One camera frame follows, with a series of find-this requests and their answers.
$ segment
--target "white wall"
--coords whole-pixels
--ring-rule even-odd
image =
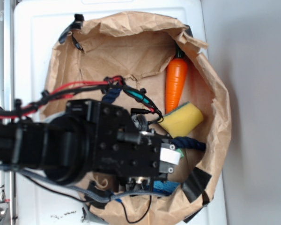
[[[209,60],[231,98],[229,225],[281,225],[281,0],[202,0]]]

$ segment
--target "blue object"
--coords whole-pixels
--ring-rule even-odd
[[[166,195],[171,195],[180,183],[167,181],[165,183],[161,181],[154,181],[153,191],[158,193],[163,193]]]
[[[110,89],[102,98],[102,101],[105,102],[105,103],[113,103],[117,97],[119,97],[120,93],[121,93],[121,90],[120,88],[113,88],[113,89]]]

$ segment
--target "black tape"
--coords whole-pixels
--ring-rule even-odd
[[[191,27],[190,27],[189,25],[186,25],[186,24],[185,24],[185,26],[188,27],[187,30],[186,30],[186,33],[187,33],[189,36],[193,37]]]
[[[204,192],[210,179],[210,174],[197,167],[193,169],[187,180],[181,184],[181,188],[190,203]]]
[[[110,197],[110,196],[112,195],[112,192],[110,192],[110,191],[102,191],[102,190],[99,190],[99,189],[95,188],[94,182],[93,182],[93,181],[91,181],[91,182],[89,183],[89,187],[88,187],[87,190],[92,191],[92,192],[94,192],[95,194],[97,194],[97,195],[99,195],[99,196],[101,196],[101,197]],[[88,197],[88,196],[86,196],[86,195],[84,196],[84,198],[85,198],[85,200],[87,200],[87,201],[93,200],[92,198],[90,198],[90,197]],[[104,210],[104,209],[105,209],[105,206],[107,205],[107,203],[101,203],[101,202],[97,202],[97,201],[95,201],[95,200],[94,200],[94,201],[91,201],[90,204],[91,204],[92,206],[98,208],[98,209],[101,209],[101,210]]]
[[[209,204],[209,202],[203,202],[203,207],[201,209],[199,209],[198,211],[196,211],[195,213],[185,217],[185,219],[183,220],[183,222],[188,223],[189,221],[191,221],[204,207],[206,207]]]
[[[75,14],[75,20],[60,35],[58,41],[60,44],[66,41],[67,35],[71,30],[81,30],[84,17],[81,14]]]

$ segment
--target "blue rope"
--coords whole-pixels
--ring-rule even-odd
[[[102,98],[102,101],[105,102],[105,103],[113,103],[117,97],[119,97],[120,93],[121,93],[121,90],[120,88],[113,88],[113,89],[110,89]]]
[[[200,151],[205,151],[206,144],[197,141],[196,139],[190,137],[175,137],[170,141],[172,144],[178,148],[187,148],[187,149],[195,149]]]

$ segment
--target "white surface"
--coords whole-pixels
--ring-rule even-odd
[[[199,0],[135,0],[120,3],[83,4],[78,0],[29,0],[15,10],[15,97],[26,104],[40,98],[51,49],[62,31],[74,20],[74,13],[85,19],[99,18],[121,11],[134,10],[169,15],[190,25],[194,37],[205,40]],[[74,200],[40,190],[29,181],[17,177],[19,225],[79,224],[81,205]],[[192,225],[225,225],[226,214],[222,179],[214,201],[204,208]]]
[[[229,225],[281,225],[281,0],[202,0],[208,54],[231,97]]]

